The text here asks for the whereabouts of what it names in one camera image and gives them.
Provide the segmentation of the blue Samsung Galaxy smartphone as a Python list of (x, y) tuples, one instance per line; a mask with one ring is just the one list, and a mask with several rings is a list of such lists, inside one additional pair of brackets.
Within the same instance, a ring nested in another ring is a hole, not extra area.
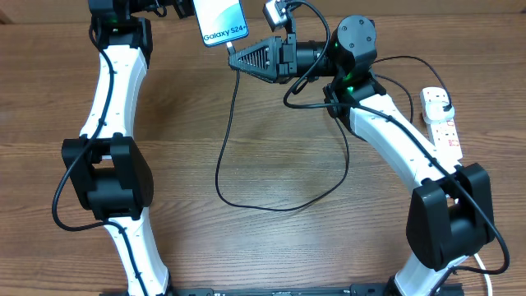
[(240, 0), (193, 0), (192, 3), (206, 47), (244, 39), (249, 35)]

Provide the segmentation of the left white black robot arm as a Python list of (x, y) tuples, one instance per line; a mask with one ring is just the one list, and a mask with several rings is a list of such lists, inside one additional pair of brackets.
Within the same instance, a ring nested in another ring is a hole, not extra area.
[[(94, 101), (77, 138), (62, 143), (67, 168), (52, 201), (55, 224), (68, 232), (105, 228), (127, 275), (127, 295), (174, 295), (172, 277), (156, 246), (150, 223), (153, 174), (133, 132), (138, 95), (153, 51), (151, 23), (172, 6), (179, 18), (194, 15), (191, 0), (112, 0), (89, 2), (89, 38), (99, 52)], [(58, 202), (71, 182), (81, 206), (95, 222), (68, 226)]]

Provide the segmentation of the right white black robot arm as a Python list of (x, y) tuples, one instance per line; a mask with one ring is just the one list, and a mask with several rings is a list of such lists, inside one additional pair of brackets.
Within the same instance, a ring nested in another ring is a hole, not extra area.
[(297, 40), (291, 16), (272, 21), (285, 38), (270, 37), (231, 50), (229, 66), (269, 83), (290, 83), (297, 94), (327, 76), (322, 108), (355, 137), (370, 144), (398, 174), (411, 201), (406, 237), (411, 256), (384, 284), (354, 284), (353, 295), (461, 295), (448, 278), (467, 258), (499, 240), (491, 181), (479, 164), (462, 165), (439, 151), (395, 106), (372, 69), (376, 26), (365, 16), (344, 18), (323, 42)]

